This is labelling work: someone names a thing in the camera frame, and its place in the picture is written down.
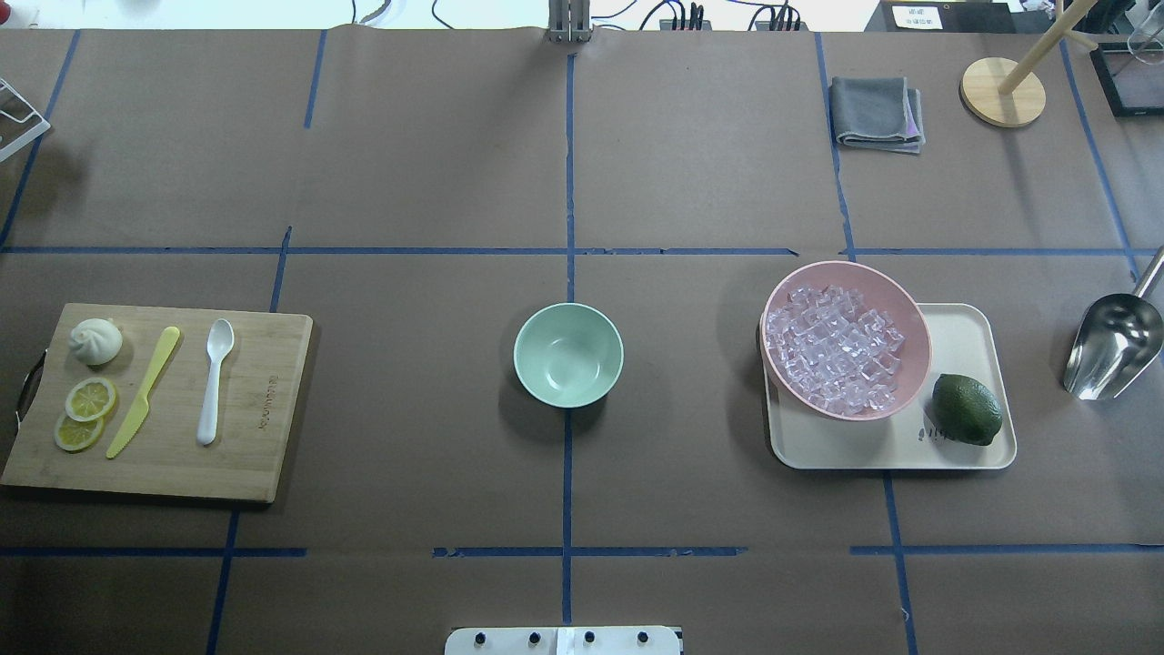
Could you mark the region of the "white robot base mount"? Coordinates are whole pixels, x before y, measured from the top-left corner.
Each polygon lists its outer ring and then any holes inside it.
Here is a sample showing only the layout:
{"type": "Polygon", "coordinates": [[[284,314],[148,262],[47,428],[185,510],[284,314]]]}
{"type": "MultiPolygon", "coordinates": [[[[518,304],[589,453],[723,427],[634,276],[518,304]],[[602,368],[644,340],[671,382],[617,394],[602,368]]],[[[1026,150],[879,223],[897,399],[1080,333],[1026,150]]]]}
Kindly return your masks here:
{"type": "Polygon", "coordinates": [[[683,654],[681,629],[663,625],[468,627],[445,654],[683,654]]]}

